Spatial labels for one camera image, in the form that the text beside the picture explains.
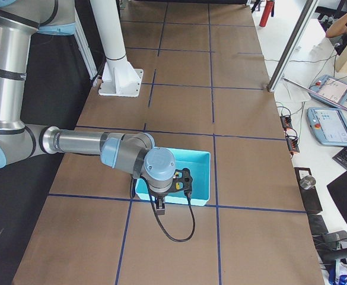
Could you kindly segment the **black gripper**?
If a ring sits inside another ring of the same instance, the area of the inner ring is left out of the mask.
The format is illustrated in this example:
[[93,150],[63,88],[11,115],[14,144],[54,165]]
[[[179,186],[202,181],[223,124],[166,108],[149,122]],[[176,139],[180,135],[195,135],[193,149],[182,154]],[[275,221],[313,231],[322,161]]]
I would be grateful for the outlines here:
[[165,194],[155,196],[155,210],[158,216],[165,214],[165,197]]

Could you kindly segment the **person's forearm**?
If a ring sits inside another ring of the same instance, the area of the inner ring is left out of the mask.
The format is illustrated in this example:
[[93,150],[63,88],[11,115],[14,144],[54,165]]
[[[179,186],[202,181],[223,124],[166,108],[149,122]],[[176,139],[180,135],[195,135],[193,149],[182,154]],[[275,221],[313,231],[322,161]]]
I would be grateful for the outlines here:
[[326,31],[326,38],[334,38],[347,32],[347,13],[336,20]]

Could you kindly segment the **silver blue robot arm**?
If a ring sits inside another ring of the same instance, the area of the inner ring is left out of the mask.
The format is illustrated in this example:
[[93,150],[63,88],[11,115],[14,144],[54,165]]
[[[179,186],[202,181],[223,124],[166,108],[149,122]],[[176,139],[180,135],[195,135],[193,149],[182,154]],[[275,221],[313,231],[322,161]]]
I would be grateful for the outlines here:
[[176,189],[175,159],[147,133],[81,132],[21,121],[30,39],[34,33],[75,33],[74,1],[0,1],[0,168],[39,154],[94,155],[145,181],[153,210]]

